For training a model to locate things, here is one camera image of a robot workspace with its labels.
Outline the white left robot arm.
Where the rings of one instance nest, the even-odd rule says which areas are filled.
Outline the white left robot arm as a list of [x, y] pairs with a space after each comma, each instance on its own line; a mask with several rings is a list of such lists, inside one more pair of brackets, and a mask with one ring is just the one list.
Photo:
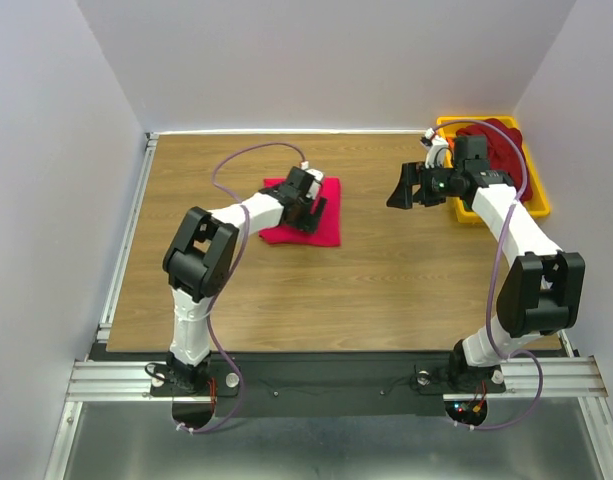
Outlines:
[[278, 226], [314, 233], [327, 203], [321, 196], [324, 180], [323, 172], [302, 163], [279, 184], [246, 200], [216, 210], [187, 211], [162, 264], [174, 301], [174, 323], [166, 369], [153, 372], [154, 378], [187, 394], [208, 386], [208, 318], [241, 258], [235, 250], [242, 249], [249, 236]]

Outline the pink t shirt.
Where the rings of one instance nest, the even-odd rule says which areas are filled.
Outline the pink t shirt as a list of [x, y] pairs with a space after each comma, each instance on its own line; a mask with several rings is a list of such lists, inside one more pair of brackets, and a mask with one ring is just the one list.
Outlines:
[[320, 196], [327, 200], [327, 204], [315, 233], [308, 234], [288, 226], [278, 226], [261, 230], [259, 237], [270, 245], [339, 247], [341, 245], [341, 194], [342, 187], [338, 177], [329, 177], [324, 180]]

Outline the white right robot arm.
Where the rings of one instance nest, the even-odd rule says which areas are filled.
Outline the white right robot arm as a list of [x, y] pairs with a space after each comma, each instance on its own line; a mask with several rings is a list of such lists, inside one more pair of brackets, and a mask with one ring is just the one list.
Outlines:
[[500, 384], [503, 377], [496, 369], [501, 362], [524, 354], [526, 344], [575, 324], [585, 261], [542, 231], [510, 175], [491, 166], [485, 137], [448, 142], [430, 129], [421, 142], [425, 159], [403, 164], [387, 206], [430, 207], [450, 197], [463, 201], [488, 227], [497, 242], [495, 260], [506, 261], [509, 270], [502, 287], [489, 288], [484, 326], [455, 344], [447, 366], [419, 371], [417, 382], [454, 390]]

